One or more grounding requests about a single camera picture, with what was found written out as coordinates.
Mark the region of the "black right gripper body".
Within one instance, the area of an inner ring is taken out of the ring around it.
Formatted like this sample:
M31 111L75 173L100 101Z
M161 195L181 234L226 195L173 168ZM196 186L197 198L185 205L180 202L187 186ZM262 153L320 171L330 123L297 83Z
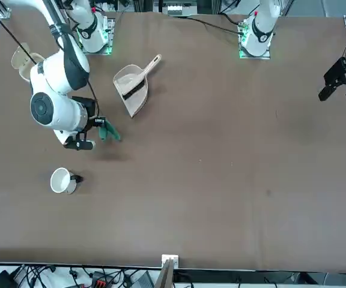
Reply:
M79 103L86 111L87 120L82 130L90 130L92 127L104 127L105 118L96 115L96 101L91 98L72 96L72 100Z

